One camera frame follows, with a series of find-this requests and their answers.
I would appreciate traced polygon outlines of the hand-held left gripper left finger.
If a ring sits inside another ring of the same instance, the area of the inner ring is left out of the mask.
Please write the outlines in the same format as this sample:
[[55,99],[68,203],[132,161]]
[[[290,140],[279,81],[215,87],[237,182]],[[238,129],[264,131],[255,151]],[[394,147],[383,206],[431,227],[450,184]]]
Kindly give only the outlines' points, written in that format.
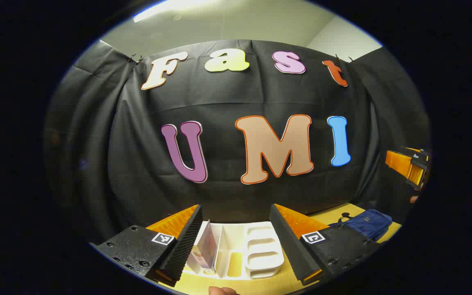
[[139,276],[174,287],[203,222],[197,204],[148,227],[131,225],[103,243],[101,254]]

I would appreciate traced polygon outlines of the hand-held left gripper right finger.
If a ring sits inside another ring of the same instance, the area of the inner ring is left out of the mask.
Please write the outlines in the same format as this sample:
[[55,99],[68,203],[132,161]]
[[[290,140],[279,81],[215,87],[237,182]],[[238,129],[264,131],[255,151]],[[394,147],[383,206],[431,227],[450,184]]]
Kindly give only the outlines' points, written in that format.
[[270,206],[269,220],[296,279],[304,286],[330,282],[381,246],[348,225],[328,226],[279,204]]

